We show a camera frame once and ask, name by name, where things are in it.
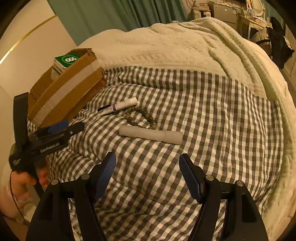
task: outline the gingham fabric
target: gingham fabric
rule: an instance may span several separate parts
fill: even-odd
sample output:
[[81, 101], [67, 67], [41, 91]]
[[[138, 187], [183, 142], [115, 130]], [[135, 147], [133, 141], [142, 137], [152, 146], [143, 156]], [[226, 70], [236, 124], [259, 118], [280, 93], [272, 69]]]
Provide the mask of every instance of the gingham fabric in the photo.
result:
[[[114, 174], [95, 206], [107, 240], [187, 239], [200, 205], [180, 172], [182, 153], [222, 182], [245, 182], [263, 212], [282, 162], [277, 102], [252, 95], [237, 80], [190, 70], [126, 66], [106, 71], [106, 79], [107, 86], [73, 121], [83, 121], [85, 131], [50, 155], [49, 165], [51, 178], [70, 181], [90, 172], [107, 152], [116, 154]], [[182, 144], [120, 136], [120, 125], [127, 125], [125, 110], [97, 117], [99, 107], [132, 97], [156, 120], [157, 129], [183, 132]], [[134, 114], [136, 122], [148, 126]], [[222, 228], [225, 204], [213, 240]], [[81, 236], [72, 200], [70, 212]]]

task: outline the green and white box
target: green and white box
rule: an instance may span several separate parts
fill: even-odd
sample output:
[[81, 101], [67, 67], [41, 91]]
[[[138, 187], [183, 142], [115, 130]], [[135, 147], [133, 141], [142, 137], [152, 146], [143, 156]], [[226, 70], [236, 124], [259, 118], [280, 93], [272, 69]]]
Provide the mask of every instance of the green and white box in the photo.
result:
[[71, 64], [79, 59], [77, 54], [62, 55], [54, 58], [52, 65], [52, 80], [56, 80]]

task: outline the white plastic tube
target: white plastic tube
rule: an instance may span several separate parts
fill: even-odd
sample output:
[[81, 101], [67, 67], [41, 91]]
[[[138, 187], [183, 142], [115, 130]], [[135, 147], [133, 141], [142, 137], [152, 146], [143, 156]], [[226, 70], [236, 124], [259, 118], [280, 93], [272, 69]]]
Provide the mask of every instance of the white plastic tube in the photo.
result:
[[150, 130], [137, 126], [121, 126], [119, 134], [131, 138], [143, 138], [176, 145], [180, 145], [183, 139], [183, 133], [179, 131]]
[[126, 99], [126, 100], [124, 100], [122, 102], [113, 104], [110, 107], [102, 110], [101, 112], [98, 113], [98, 116], [106, 115], [106, 114], [112, 113], [114, 111], [122, 110], [122, 109], [131, 107], [131, 106], [134, 106], [134, 105], [137, 105], [137, 104], [138, 104], [138, 101], [137, 101], [136, 97], [133, 97], [131, 99]]

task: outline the metal screw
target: metal screw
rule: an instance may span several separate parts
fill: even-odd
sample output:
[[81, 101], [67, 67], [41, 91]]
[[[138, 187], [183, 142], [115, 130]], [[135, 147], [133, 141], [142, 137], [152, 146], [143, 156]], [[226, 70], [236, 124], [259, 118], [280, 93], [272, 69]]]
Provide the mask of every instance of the metal screw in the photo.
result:
[[240, 186], [240, 187], [242, 187], [244, 185], [244, 182], [241, 181], [241, 180], [239, 180], [239, 181], [237, 181], [237, 185]]
[[59, 180], [58, 179], [53, 179], [52, 181], [51, 181], [51, 184], [52, 185], [56, 185], [56, 184], [58, 184], [59, 183]]
[[81, 176], [81, 178], [82, 178], [83, 180], [87, 180], [87, 179], [89, 179], [89, 175], [88, 175], [87, 173], [85, 173], [85, 174], [83, 174], [83, 175]]
[[214, 177], [212, 175], [206, 175], [205, 178], [208, 180], [208, 181], [213, 181], [214, 180]]

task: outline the cream blanket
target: cream blanket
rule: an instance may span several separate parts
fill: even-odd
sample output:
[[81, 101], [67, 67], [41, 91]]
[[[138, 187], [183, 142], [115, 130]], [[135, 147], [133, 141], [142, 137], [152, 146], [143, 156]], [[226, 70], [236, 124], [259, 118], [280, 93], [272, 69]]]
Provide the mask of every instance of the cream blanket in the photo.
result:
[[285, 80], [264, 52], [214, 18], [154, 24], [128, 33], [107, 30], [79, 47], [93, 48], [104, 69], [131, 65], [216, 73], [239, 80], [254, 95], [278, 100], [283, 118], [284, 156], [263, 221], [269, 240], [281, 235], [295, 212], [296, 109]]

